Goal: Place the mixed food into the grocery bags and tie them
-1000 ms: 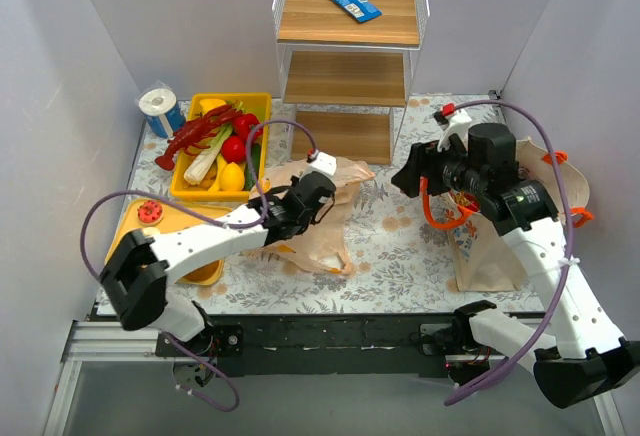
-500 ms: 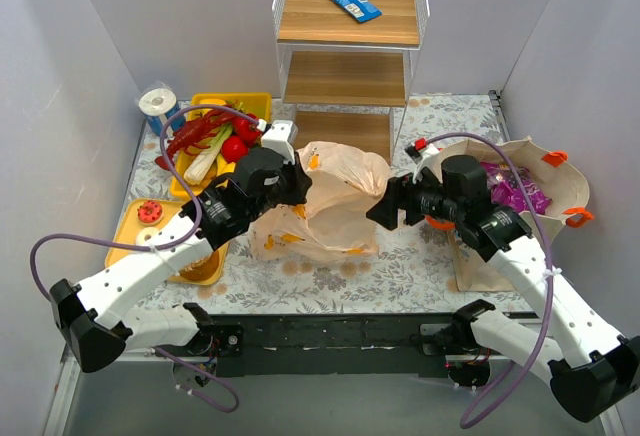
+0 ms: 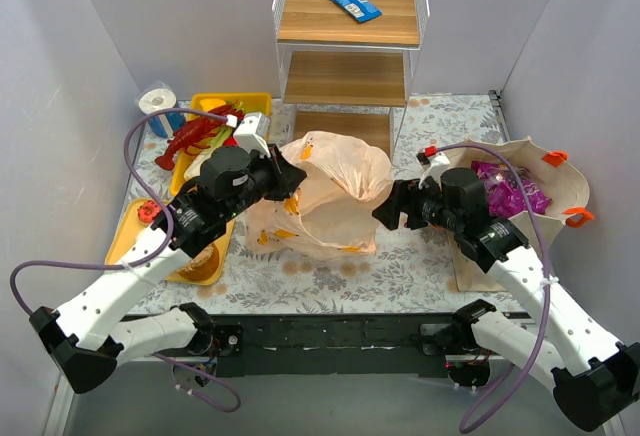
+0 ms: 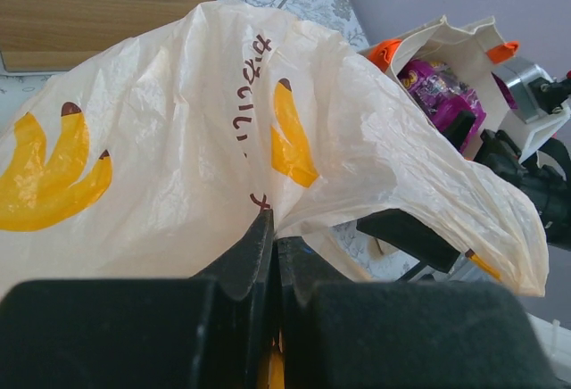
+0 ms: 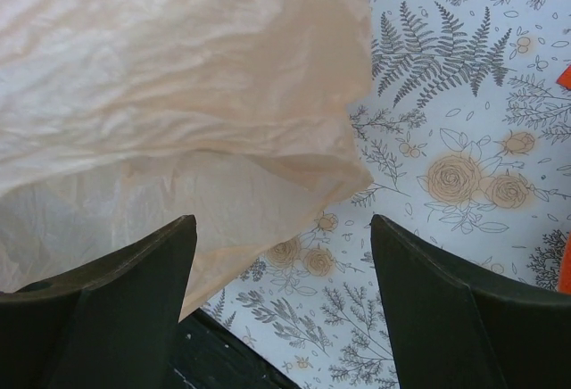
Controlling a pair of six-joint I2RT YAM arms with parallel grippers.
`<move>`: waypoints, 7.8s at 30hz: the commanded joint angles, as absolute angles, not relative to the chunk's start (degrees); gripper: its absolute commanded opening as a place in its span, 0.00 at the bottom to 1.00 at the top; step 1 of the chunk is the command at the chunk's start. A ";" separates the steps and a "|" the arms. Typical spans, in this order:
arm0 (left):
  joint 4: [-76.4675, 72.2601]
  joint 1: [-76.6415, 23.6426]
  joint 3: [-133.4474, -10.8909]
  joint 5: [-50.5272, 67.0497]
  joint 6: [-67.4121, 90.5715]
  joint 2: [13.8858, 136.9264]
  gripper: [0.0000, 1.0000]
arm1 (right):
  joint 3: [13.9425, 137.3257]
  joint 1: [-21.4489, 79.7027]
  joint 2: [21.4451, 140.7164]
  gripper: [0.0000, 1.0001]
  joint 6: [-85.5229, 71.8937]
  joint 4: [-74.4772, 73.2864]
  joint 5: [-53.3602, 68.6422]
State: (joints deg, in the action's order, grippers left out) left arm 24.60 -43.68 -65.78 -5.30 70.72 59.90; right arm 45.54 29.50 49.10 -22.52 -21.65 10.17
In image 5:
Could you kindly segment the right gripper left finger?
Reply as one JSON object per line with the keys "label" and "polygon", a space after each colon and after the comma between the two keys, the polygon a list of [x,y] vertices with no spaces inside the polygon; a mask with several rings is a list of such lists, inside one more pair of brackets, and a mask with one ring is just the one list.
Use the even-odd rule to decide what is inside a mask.
{"label": "right gripper left finger", "polygon": [[180,217],[116,252],[1,295],[3,388],[160,388],[197,242]]}

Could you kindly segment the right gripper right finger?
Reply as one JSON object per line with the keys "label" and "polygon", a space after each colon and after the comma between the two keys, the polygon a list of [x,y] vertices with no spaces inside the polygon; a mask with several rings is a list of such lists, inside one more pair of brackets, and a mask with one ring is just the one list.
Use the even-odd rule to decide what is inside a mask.
{"label": "right gripper right finger", "polygon": [[568,388],[570,297],[484,269],[385,216],[371,250],[402,388]]}

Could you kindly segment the banana print plastic bag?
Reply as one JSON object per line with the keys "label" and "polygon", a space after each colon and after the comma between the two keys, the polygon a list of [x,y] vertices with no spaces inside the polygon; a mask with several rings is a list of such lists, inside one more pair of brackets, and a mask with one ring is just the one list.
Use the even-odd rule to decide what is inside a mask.
{"label": "banana print plastic bag", "polygon": [[183,215],[182,311],[364,190],[368,0],[1,0],[1,288]]}

